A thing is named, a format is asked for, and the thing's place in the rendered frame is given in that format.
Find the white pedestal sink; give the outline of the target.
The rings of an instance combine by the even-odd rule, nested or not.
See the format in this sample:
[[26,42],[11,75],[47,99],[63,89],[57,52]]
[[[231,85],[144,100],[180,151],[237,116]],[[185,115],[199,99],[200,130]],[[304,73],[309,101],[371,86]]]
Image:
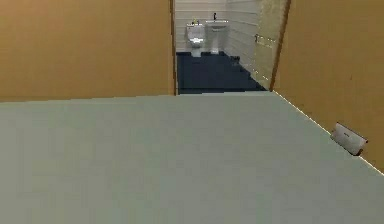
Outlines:
[[225,49],[229,21],[228,20],[207,20],[205,23],[207,32],[207,47],[212,54],[219,54]]

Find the beige room door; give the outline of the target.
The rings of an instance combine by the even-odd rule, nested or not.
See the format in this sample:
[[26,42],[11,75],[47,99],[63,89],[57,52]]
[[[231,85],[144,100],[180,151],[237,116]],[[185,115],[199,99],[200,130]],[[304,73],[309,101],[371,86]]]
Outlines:
[[282,40],[292,0],[259,0],[252,77],[266,90],[273,89]]

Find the white toilet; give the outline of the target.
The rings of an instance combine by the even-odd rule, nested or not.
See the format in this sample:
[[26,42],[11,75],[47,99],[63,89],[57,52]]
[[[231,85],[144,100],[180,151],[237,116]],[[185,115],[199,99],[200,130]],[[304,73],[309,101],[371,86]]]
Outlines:
[[193,57],[201,56],[201,48],[205,41],[205,28],[202,24],[188,24],[186,26],[187,40],[191,46]]

